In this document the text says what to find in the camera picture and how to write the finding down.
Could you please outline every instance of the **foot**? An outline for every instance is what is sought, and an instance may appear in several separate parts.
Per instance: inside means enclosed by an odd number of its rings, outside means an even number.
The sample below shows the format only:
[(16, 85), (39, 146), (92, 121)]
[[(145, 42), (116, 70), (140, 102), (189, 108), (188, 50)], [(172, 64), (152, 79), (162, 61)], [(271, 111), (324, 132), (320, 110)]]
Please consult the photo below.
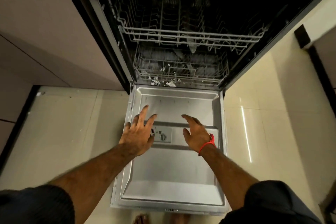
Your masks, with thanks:
[(172, 213), (170, 216), (170, 224), (188, 224), (190, 217), (190, 214)]
[(133, 221), (133, 224), (149, 224), (148, 215), (147, 214), (138, 215)]

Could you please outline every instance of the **dishwasher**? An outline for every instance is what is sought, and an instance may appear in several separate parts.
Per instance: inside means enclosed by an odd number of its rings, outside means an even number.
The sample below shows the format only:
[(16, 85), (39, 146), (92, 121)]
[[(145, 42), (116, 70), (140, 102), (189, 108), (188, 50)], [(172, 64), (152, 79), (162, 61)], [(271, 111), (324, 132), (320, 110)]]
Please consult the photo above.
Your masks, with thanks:
[(225, 91), (320, 0), (73, 0), (129, 93), (149, 104), (151, 149), (116, 177), (111, 207), (222, 215), (229, 204), (183, 138), (197, 117), (229, 156)]

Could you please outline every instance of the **tile floor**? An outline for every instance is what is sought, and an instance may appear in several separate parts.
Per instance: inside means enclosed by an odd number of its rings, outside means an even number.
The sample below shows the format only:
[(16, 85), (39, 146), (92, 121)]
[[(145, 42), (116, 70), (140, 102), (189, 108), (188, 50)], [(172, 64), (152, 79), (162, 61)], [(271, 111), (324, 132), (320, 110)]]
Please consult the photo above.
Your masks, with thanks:
[[(256, 178), (286, 182), (321, 218), (319, 203), (336, 178), (336, 119), (293, 31), (228, 89), (228, 152)], [(0, 189), (47, 182), (120, 138), (125, 92), (56, 87), (41, 92), (0, 176)], [(111, 190), (86, 223), (132, 222), (137, 212), (109, 207)], [(166, 217), (151, 213), (151, 218), (155, 224)], [(194, 216), (191, 221), (215, 224), (220, 219)]]

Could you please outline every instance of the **dishwasher rack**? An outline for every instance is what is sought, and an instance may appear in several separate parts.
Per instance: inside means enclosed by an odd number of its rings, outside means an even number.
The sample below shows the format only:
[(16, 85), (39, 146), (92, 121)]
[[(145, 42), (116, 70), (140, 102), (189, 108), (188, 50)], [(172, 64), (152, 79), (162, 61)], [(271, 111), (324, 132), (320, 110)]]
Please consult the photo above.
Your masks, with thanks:
[(133, 61), (140, 79), (156, 86), (219, 86), (229, 74), (226, 53), (138, 44)]
[(230, 34), (225, 28), (221, 11), (211, 6), (210, 0), (193, 0), (184, 5), (181, 0), (151, 0), (152, 5), (141, 5), (138, 0), (116, 0), (111, 4), (123, 33), (130, 40), (161, 45), (189, 46), (195, 53), (199, 46), (215, 52), (222, 47), (240, 55), (251, 44), (257, 43), (267, 30), (265, 27), (243, 34)]

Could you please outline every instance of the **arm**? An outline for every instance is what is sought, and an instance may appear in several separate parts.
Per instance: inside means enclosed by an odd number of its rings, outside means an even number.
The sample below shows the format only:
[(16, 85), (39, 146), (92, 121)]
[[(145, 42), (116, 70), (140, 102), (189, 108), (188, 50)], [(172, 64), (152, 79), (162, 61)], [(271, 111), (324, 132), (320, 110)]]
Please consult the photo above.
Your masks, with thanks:
[[(210, 141), (210, 135), (196, 118), (185, 114), (182, 117), (187, 120), (190, 126), (190, 133), (186, 128), (183, 129), (185, 141), (191, 149), (199, 153), (203, 144)], [(243, 207), (246, 192), (258, 180), (227, 158), (212, 144), (204, 146), (200, 155), (216, 175), (232, 210)]]
[(117, 146), (49, 183), (64, 189), (71, 197), (76, 224), (86, 221), (118, 173), (153, 144), (154, 137), (150, 134), (157, 115), (151, 116), (144, 126), (147, 110), (148, 105), (132, 125), (126, 124)]

